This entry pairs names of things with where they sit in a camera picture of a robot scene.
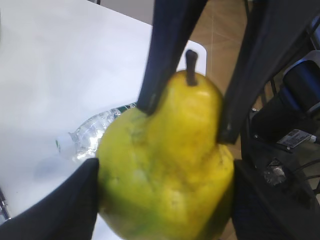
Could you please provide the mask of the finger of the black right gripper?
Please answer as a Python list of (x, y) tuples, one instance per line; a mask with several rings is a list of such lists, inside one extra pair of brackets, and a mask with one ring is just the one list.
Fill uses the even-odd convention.
[(318, 0), (257, 0), (245, 28), (224, 95), (219, 142), (234, 144), (262, 88), (307, 25), (320, 13)]
[(155, 112), (206, 4), (206, 0), (154, 1), (150, 46), (136, 105), (143, 113)]

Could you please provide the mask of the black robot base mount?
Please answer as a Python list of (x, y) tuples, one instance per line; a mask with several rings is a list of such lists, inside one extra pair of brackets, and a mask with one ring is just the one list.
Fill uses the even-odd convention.
[(320, 159), (307, 159), (291, 147), (267, 143), (256, 134), (252, 119), (259, 112), (252, 109), (240, 133), (241, 157), (264, 182), (306, 209), (320, 210)]

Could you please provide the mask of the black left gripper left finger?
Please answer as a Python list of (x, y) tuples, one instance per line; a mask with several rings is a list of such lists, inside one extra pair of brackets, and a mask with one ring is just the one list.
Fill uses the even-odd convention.
[(0, 226), (2, 240), (90, 240), (98, 215), (97, 158), (49, 195)]

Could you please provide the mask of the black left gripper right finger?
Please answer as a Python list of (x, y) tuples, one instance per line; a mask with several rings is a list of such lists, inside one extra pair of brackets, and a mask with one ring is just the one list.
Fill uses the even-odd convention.
[(305, 184), (272, 186), (244, 160), (236, 160), (232, 223), (239, 240), (318, 240), (320, 204)]

